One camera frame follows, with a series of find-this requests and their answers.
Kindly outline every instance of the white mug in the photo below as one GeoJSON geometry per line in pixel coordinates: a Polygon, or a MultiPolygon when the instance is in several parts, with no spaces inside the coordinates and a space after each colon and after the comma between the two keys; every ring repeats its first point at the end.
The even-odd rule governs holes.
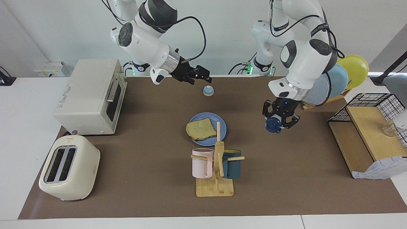
{"type": "Polygon", "coordinates": [[[193,149],[192,155],[208,158],[208,160],[192,158],[192,176],[196,178],[212,177],[213,150],[205,148],[193,149]]]}

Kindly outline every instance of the blue mug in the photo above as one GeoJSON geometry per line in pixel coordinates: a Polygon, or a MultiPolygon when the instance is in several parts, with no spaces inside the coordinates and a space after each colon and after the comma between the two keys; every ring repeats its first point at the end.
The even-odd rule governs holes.
{"type": "Polygon", "coordinates": [[[240,150],[224,150],[222,165],[223,165],[223,178],[226,179],[237,179],[240,177],[240,160],[237,161],[228,161],[230,157],[241,156],[242,153],[240,150]]]}

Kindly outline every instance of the brown table mat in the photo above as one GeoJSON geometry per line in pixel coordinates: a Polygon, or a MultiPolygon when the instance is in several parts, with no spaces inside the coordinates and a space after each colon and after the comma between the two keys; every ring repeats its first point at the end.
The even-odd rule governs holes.
{"type": "Polygon", "coordinates": [[[215,93],[168,78],[129,78],[116,133],[87,137],[101,152],[96,182],[81,201],[42,192],[38,177],[19,219],[259,216],[407,212],[390,179],[353,179],[327,119],[343,99],[309,110],[280,134],[264,128],[263,102],[274,100],[271,78],[214,78],[215,93]],[[225,147],[239,149],[241,178],[234,196],[198,198],[191,150],[200,146],[186,123],[200,112],[226,122],[225,147]]]}

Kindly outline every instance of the black wire mesh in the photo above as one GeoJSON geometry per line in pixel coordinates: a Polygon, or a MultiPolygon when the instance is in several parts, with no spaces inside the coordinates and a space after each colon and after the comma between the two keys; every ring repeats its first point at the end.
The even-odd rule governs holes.
{"type": "MultiPolygon", "coordinates": [[[[400,114],[405,106],[395,96],[395,94],[376,94],[376,93],[361,93],[357,94],[353,99],[346,104],[341,110],[339,110],[328,121],[339,122],[352,122],[346,107],[347,106],[372,106],[379,108],[387,121],[400,114]]],[[[397,135],[403,146],[407,148],[407,131],[403,131],[397,135]]]]}

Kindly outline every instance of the slice of bread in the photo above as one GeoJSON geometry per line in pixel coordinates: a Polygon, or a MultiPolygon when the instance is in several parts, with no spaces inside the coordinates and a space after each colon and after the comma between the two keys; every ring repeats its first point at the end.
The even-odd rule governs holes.
{"type": "Polygon", "coordinates": [[[216,131],[213,128],[209,118],[187,123],[186,133],[194,141],[204,140],[209,137],[216,137],[216,131]]]}

